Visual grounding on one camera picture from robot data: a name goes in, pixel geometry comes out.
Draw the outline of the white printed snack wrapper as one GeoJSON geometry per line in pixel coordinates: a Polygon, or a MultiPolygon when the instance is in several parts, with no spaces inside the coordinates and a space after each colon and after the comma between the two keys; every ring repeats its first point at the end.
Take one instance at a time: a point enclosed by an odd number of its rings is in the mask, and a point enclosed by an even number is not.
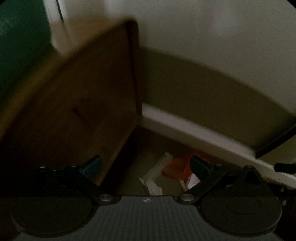
{"type": "Polygon", "coordinates": [[[172,160],[173,156],[165,152],[158,162],[144,176],[139,178],[142,185],[147,188],[149,196],[163,195],[163,190],[156,184],[156,180],[162,175],[163,168],[172,160]]]}

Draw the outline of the wooden nightstand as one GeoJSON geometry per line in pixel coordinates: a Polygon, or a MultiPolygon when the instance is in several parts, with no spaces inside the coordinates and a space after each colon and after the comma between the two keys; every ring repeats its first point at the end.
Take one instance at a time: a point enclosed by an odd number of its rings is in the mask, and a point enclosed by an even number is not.
{"type": "Polygon", "coordinates": [[[1,113],[1,170],[102,158],[100,184],[142,117],[138,24],[85,16],[51,24],[53,52],[1,113]]]}

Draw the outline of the teal deer trash bin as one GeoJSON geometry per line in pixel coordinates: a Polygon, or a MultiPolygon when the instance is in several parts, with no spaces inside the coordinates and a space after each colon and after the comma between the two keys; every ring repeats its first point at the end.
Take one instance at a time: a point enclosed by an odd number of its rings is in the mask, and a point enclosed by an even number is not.
{"type": "Polygon", "coordinates": [[[1,1],[1,102],[51,49],[43,1],[1,1]]]}

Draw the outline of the orange plastic bag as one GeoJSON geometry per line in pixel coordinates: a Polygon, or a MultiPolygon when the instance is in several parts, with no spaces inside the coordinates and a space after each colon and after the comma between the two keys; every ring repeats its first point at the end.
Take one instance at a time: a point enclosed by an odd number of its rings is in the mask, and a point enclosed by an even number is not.
{"type": "Polygon", "coordinates": [[[193,173],[190,168],[191,157],[192,155],[173,158],[164,166],[162,174],[171,179],[187,181],[193,173]]]}

